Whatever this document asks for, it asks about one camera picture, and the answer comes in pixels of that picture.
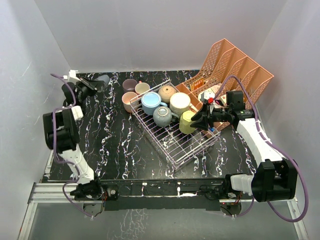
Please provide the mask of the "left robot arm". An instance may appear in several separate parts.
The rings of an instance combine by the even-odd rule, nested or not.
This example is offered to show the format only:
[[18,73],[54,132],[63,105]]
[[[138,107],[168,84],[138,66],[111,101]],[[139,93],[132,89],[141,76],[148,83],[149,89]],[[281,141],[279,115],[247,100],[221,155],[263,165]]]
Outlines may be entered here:
[[61,90],[65,100],[61,108],[42,116],[44,138],[47,147],[53,151],[54,161],[67,164],[73,173],[73,182],[77,184],[70,195],[75,198],[99,200],[103,187],[94,170],[89,167],[80,149],[80,135],[76,121],[86,112],[86,99],[100,93],[108,85],[110,78],[104,75],[96,80],[80,77],[75,83],[53,74],[62,80]]

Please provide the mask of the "beige round mug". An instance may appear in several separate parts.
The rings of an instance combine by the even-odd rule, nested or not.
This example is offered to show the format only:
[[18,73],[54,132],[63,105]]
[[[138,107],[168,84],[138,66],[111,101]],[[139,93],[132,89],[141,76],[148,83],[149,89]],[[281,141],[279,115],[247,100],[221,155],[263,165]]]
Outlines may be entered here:
[[164,85],[158,90],[162,102],[169,104],[172,95],[176,93],[176,89],[170,85]]

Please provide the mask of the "yellow-green mug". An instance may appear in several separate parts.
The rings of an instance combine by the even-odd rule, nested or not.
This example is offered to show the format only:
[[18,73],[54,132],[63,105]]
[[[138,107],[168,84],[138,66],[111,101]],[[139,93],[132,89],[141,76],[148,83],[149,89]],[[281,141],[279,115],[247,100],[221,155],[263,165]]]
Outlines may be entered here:
[[194,127],[191,127],[191,124],[193,123],[191,118],[194,115],[195,115],[195,113],[192,112],[191,110],[187,110],[181,115],[180,121],[179,121],[179,130],[183,134],[188,135],[188,134],[193,133],[196,130]]

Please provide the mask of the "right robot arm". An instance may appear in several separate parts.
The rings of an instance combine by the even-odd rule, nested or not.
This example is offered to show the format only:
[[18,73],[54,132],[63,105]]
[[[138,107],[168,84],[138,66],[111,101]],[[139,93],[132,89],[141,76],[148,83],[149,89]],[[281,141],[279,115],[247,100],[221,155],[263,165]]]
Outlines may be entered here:
[[258,202],[290,200],[295,196],[298,173],[294,165],[267,144],[266,133],[255,119],[252,109],[246,109],[243,92],[228,91],[227,105],[216,107],[214,94],[200,95],[203,105],[191,118],[191,127],[207,131],[215,123],[229,123],[245,140],[258,166],[253,175],[226,175],[223,194],[233,199],[240,192],[253,196]]

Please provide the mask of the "grey mug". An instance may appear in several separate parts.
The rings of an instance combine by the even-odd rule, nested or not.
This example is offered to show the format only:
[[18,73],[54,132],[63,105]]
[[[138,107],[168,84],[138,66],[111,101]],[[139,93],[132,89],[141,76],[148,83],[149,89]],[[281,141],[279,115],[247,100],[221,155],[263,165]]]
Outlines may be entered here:
[[179,119],[179,116],[166,106],[159,106],[153,112],[154,123],[161,128],[165,128],[171,122],[177,122]]

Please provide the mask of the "small grey-blue cup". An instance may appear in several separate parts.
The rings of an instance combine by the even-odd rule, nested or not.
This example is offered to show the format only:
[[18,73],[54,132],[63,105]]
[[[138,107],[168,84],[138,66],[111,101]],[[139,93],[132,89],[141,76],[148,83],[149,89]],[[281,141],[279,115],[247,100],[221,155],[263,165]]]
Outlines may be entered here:
[[107,74],[99,76],[96,80],[96,88],[104,89],[110,82],[110,77]]

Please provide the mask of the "light blue mug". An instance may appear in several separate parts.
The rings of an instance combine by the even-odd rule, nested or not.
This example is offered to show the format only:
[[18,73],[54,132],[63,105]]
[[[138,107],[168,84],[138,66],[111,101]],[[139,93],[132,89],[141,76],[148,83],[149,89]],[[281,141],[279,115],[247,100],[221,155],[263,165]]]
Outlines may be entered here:
[[158,107],[168,107],[165,102],[162,102],[161,96],[156,92],[145,93],[141,98],[141,104],[144,113],[149,116],[152,116]]

